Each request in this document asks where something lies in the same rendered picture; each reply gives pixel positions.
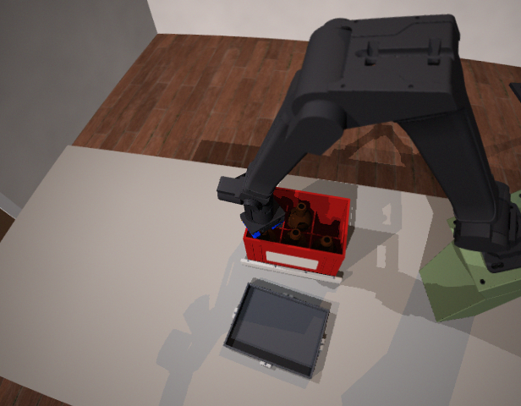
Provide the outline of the brown glass bottle with cream label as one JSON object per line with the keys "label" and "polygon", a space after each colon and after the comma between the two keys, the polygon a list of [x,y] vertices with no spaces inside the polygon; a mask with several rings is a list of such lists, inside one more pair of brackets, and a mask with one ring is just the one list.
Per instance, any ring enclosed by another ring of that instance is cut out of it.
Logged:
{"label": "brown glass bottle with cream label", "polygon": [[259,232],[260,232],[260,237],[258,239],[271,241],[271,242],[275,242],[275,243],[277,242],[277,236],[273,232],[273,230],[268,229],[264,233],[260,230]]}

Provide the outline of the red crate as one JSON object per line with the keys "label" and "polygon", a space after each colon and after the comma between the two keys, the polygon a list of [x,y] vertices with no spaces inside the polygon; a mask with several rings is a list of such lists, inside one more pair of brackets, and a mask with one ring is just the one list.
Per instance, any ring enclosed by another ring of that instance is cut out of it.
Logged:
{"label": "red crate", "polygon": [[[335,277],[345,258],[350,199],[280,187],[275,188],[273,198],[285,211],[282,228],[271,228],[277,242],[253,239],[246,228],[243,240],[248,260]],[[292,231],[288,229],[288,214],[298,203],[305,203],[312,215],[310,232],[301,232],[307,248],[282,244],[284,235]],[[311,249],[317,239],[326,235],[336,245],[336,254]]]}

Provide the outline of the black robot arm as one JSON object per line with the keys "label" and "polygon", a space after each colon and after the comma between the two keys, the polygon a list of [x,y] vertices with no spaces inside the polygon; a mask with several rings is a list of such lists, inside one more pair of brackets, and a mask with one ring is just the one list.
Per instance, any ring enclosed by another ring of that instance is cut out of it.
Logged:
{"label": "black robot arm", "polygon": [[244,205],[252,220],[307,153],[321,156],[345,129],[393,121],[452,204],[454,245],[482,252],[491,273],[521,268],[521,213],[491,174],[459,41],[452,14],[327,21],[310,36],[255,159],[237,178],[221,176],[217,198]]}

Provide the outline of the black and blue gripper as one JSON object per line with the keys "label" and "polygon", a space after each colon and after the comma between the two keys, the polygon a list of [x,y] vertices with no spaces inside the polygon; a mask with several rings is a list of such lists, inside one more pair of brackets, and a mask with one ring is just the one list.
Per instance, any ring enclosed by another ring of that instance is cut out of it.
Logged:
{"label": "black and blue gripper", "polygon": [[270,228],[274,229],[283,223],[285,219],[285,211],[279,206],[274,198],[273,206],[269,211],[261,213],[251,210],[251,214],[252,220],[250,220],[246,212],[241,213],[240,218],[254,239],[260,237],[260,230],[264,233]]}

